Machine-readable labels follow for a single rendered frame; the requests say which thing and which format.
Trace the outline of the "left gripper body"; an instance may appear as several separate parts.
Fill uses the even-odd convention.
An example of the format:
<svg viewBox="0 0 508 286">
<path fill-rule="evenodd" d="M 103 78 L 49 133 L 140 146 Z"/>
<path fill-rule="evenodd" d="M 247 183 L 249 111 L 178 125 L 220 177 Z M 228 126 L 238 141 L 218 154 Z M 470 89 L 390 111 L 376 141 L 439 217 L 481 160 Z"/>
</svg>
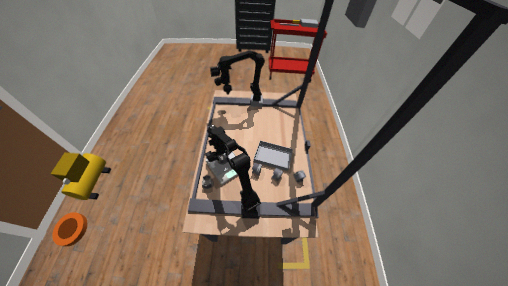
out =
<svg viewBox="0 0 508 286">
<path fill-rule="evenodd" d="M 215 147 L 215 148 L 216 148 L 216 147 Z M 234 149 L 232 149 L 231 151 L 235 151 L 235 150 L 237 150 L 237 148 L 234 148 Z M 216 158 L 218 158 L 218 157 L 217 157 L 218 155 L 221 155 L 221 154 L 226 153 L 226 152 L 227 152 L 227 151 L 226 151 L 225 147 L 222 147 L 222 148 L 216 148 L 216 152 L 214 152 L 214 153 L 212 153 L 211 151 L 206 152 L 206 153 L 205 153 L 205 156 L 206 156 L 206 158 L 208 159 L 208 161 L 209 161 L 209 162 L 212 162 L 212 161 L 214 161 Z"/>
</svg>

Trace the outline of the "white digital scale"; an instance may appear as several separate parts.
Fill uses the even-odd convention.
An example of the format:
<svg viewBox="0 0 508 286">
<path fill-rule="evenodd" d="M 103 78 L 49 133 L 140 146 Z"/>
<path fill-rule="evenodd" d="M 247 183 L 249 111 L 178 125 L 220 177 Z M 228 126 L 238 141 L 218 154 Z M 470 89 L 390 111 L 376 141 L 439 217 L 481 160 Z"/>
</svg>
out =
<svg viewBox="0 0 508 286">
<path fill-rule="evenodd" d="M 233 153 L 230 153 L 228 155 L 229 159 L 235 157 L 236 155 Z M 218 180 L 220 181 L 221 185 L 223 185 L 224 183 L 228 182 L 229 180 L 231 180 L 232 178 L 234 178 L 235 176 L 237 176 L 238 174 L 236 174 L 236 172 L 234 170 L 232 170 L 231 166 L 229 165 L 229 163 L 227 162 L 226 164 L 219 164 L 217 162 L 217 160 L 215 161 L 212 161 L 212 162 L 208 162 L 207 158 L 206 158 L 206 163 L 207 165 L 212 169 L 212 171 L 214 172 L 214 174 L 216 175 L 216 177 L 218 178 Z M 209 164 L 210 165 L 209 165 Z"/>
</svg>

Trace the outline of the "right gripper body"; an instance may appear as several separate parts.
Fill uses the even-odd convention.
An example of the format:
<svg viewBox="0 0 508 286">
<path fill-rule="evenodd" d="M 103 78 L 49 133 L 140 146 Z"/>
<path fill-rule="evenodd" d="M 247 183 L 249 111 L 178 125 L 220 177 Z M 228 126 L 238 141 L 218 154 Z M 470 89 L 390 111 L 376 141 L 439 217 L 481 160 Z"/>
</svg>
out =
<svg viewBox="0 0 508 286">
<path fill-rule="evenodd" d="M 224 92 L 232 91 L 232 86 L 229 85 L 229 83 L 230 83 L 230 76 L 229 75 L 228 76 L 222 76 L 222 79 L 224 81 L 224 84 L 226 84 L 226 85 L 223 86 Z"/>
</svg>

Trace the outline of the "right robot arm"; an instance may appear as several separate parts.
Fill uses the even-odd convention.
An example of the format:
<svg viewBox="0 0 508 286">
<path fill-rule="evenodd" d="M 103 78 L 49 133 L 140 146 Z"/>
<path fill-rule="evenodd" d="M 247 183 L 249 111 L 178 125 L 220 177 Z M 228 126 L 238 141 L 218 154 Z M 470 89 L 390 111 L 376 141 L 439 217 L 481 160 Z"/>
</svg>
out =
<svg viewBox="0 0 508 286">
<path fill-rule="evenodd" d="M 253 80 L 253 83 L 251 83 L 251 85 L 250 85 L 252 93 L 255 94 L 253 96 L 253 100 L 254 101 L 261 101 L 262 93 L 259 88 L 259 79 L 260 79 L 261 68 L 264 65 L 265 59 L 262 56 L 262 54 L 260 54 L 260 53 L 256 53 L 254 51 L 248 50 L 246 52 L 242 52 L 242 53 L 239 53 L 239 54 L 236 54 L 233 56 L 222 56 L 220 58 L 219 63 L 217 64 L 218 65 L 217 67 L 210 67 L 211 77 L 220 76 L 220 73 L 219 73 L 220 71 L 221 71 L 222 76 L 228 76 L 229 69 L 232 69 L 231 65 L 233 63 L 241 61 L 241 60 L 245 60 L 248 58 L 251 58 L 252 60 L 254 60 L 255 65 L 256 65 L 255 73 L 254 73 L 254 80 Z M 214 79 L 214 82 L 217 86 L 224 84 L 222 76 Z"/>
</svg>

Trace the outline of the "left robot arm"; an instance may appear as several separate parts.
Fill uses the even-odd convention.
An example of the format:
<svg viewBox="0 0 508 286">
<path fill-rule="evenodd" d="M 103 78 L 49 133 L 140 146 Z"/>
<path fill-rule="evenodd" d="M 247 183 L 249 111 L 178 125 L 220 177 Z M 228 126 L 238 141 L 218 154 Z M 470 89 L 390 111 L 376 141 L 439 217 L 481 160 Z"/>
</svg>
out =
<svg viewBox="0 0 508 286">
<path fill-rule="evenodd" d="M 243 208 L 245 209 L 246 213 L 257 213 L 257 207 L 259 204 L 261 204 L 258 195 L 256 192 L 252 189 L 250 178 L 249 178 L 249 169 L 251 167 L 250 164 L 250 157 L 246 150 L 237 144 L 235 139 L 230 138 L 228 135 L 226 135 L 226 132 L 224 128 L 216 127 L 214 125 L 209 125 L 210 127 L 207 129 L 207 132 L 210 134 L 209 137 L 211 140 L 209 140 L 210 146 L 213 146 L 214 149 L 216 148 L 222 148 L 225 147 L 227 151 L 227 161 L 230 164 L 231 168 L 238 174 L 240 183 L 242 186 L 242 190 L 240 191 L 241 194 L 241 203 Z M 213 129 L 213 130 L 212 130 Z M 211 131 L 210 131 L 211 130 Z M 211 133 L 210 133 L 211 132 Z M 214 142 L 213 142 L 214 140 Z M 219 147 L 220 146 L 220 147 Z M 239 154 L 231 159 L 229 159 L 229 151 L 237 148 L 240 151 L 242 151 L 242 154 Z M 252 209 L 252 210 L 251 210 Z M 255 210 L 254 210 L 255 209 Z"/>
</svg>

